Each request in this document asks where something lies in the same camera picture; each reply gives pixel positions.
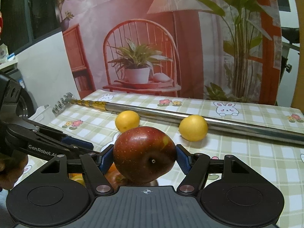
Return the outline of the person's hand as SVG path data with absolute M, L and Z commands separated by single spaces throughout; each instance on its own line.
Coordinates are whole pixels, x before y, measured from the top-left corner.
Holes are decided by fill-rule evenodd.
M 23 174 L 28 155 L 16 151 L 12 157 L 1 153 L 1 189 L 11 190 Z

